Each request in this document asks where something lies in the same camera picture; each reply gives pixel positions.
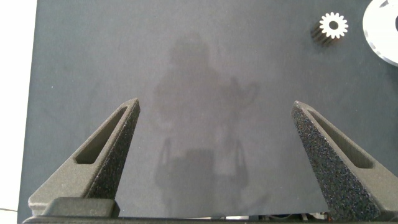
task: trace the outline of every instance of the gear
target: gear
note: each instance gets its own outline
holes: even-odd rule
[[[312,30],[312,38],[322,46],[328,46],[343,37],[347,32],[347,20],[338,13],[331,12],[322,16]]]

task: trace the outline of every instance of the white gear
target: white gear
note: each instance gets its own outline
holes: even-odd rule
[[[330,27],[330,23],[337,23],[336,29]],[[340,16],[338,13],[331,12],[326,13],[326,15],[322,16],[322,20],[319,21],[321,26],[322,33],[326,34],[327,37],[332,39],[339,39],[340,36],[344,36],[344,33],[347,32],[348,24],[347,20],[344,19],[344,16]]]

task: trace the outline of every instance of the table surface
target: table surface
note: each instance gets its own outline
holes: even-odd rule
[[[290,117],[314,107],[398,174],[398,68],[367,44],[369,1],[39,1],[18,222],[29,196],[124,101],[141,114],[120,216],[327,211]],[[312,42],[327,12],[348,20]]]

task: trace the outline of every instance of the white background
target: white background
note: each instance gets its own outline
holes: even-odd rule
[[[0,1],[0,220],[16,223],[36,1]]]

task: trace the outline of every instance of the white plastic part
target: white plastic part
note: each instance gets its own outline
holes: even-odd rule
[[[398,1],[373,0],[363,16],[363,31],[372,50],[398,66]]]

